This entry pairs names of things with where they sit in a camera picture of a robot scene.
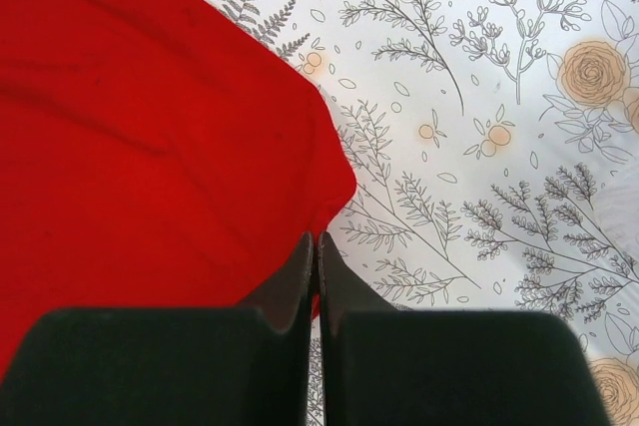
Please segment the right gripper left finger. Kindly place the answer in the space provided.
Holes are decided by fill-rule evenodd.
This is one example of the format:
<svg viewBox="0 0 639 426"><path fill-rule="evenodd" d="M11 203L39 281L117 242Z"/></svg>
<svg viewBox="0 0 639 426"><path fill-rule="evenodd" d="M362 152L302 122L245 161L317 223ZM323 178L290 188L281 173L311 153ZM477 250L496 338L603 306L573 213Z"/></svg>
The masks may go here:
<svg viewBox="0 0 639 426"><path fill-rule="evenodd" d="M314 239L229 308L42 316L1 384L5 425L302 425Z"/></svg>

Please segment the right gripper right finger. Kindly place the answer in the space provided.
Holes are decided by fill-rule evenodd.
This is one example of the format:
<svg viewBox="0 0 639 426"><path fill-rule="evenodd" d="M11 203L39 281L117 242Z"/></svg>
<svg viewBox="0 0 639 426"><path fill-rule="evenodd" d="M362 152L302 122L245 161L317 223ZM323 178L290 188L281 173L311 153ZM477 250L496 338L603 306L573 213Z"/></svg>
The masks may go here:
<svg viewBox="0 0 639 426"><path fill-rule="evenodd" d="M399 310L327 233L317 243L329 425L605 425L579 342L557 317Z"/></svg>

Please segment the red t shirt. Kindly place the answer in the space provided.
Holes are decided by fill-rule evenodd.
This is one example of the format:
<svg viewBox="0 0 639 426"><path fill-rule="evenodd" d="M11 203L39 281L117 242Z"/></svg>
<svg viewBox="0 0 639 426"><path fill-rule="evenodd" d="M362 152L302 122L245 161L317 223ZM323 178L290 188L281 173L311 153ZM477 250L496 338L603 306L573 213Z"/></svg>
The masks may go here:
<svg viewBox="0 0 639 426"><path fill-rule="evenodd" d="M318 89L204 0L1 0L1 362L63 307L238 302L352 198Z"/></svg>

